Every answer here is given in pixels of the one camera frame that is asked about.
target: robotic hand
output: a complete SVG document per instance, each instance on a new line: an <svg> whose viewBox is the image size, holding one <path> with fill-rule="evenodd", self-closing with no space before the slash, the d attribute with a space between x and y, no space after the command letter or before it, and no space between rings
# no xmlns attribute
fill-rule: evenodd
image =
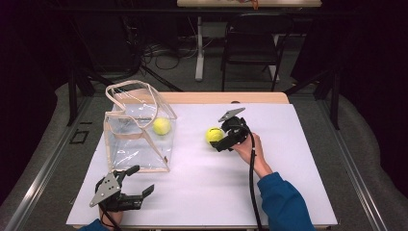
<svg viewBox="0 0 408 231"><path fill-rule="evenodd" d="M218 120L218 122L223 121L221 129L227 134L227 136L220 141L210 142L211 146L218 152L225 149L231 151L231 147L234 144L245 141L246 137L248 136L250 130L246 125L245 119L235 116L243 110L245 110L245 108L228 111L222 116L221 119Z"/></svg>
<svg viewBox="0 0 408 231"><path fill-rule="evenodd" d="M102 211L108 212L139 210L143 200L153 193L154 185L145 189L141 195L126 195L120 192L125 176L130 176L139 170L139 166L134 166L124 171L108 173L96 184L95 196L89 206L93 207L99 204Z"/></svg>

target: white paper sheet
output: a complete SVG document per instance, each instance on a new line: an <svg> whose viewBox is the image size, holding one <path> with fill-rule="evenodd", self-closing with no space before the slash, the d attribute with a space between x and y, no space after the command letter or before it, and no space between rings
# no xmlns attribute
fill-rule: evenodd
<svg viewBox="0 0 408 231"><path fill-rule="evenodd" d="M205 132L226 111L238 114L262 139L266 159L274 171L303 195L314 225L337 224L293 105L290 104L173 104L178 115L170 172L136 173L123 181L122 192L140 194L154 184L155 191L141 210L124 213L123 226L134 227L248 227L256 226L252 210L249 166L235 151L217 152L205 142ZM86 225L98 218L89 207L95 184L107 174L105 143L101 139L89 171L68 217L69 225ZM268 219L255 193L263 224Z"/></svg>

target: person's arm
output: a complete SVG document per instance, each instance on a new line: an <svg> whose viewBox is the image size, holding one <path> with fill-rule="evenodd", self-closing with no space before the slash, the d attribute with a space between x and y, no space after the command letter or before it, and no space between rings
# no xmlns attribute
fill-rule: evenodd
<svg viewBox="0 0 408 231"><path fill-rule="evenodd" d="M108 212L109 216L115 221L116 224L120 224L123 217L123 211L119 212ZM102 210L99 208L99 216L102 218L94 220L91 224L83 226L79 231L114 231L114 225L111 221L103 214Z"/></svg>
<svg viewBox="0 0 408 231"><path fill-rule="evenodd" d="M299 191L289 182L283 181L278 172L273 172L264 158L260 137L253 133L255 141L254 171L261 179L258 187L261 192L262 208L268 215L269 229L273 231L315 230ZM241 158L250 163L252 142L248 138L232 146Z"/></svg>
<svg viewBox="0 0 408 231"><path fill-rule="evenodd" d="M315 230L302 195L291 183L282 180L278 172L263 177L258 187L270 230Z"/></svg>
<svg viewBox="0 0 408 231"><path fill-rule="evenodd" d="M99 219L94 220L87 226L83 226L79 231L109 231L107 227L105 227Z"/></svg>

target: blue sleeve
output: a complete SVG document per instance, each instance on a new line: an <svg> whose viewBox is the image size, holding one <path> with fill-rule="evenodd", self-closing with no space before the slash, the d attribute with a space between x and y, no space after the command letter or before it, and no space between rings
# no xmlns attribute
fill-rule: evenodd
<svg viewBox="0 0 408 231"><path fill-rule="evenodd" d="M109 231L105 226L101 224L99 219L94 220L89 225L84 226L78 230L79 231Z"/></svg>
<svg viewBox="0 0 408 231"><path fill-rule="evenodd" d="M258 187L262 209L268 215L269 230L316 230L302 195L291 183L282 180L278 172L263 177Z"/></svg>

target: black chair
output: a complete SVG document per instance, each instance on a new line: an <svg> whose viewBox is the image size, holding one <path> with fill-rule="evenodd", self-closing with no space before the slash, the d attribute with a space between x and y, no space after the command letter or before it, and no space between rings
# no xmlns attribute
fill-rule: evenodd
<svg viewBox="0 0 408 231"><path fill-rule="evenodd" d="M222 91L225 89L227 64L275 65L271 91L274 90L285 40L293 29L293 20L278 13L243 13L233 17L225 29L221 61ZM274 35L282 35L273 42Z"/></svg>

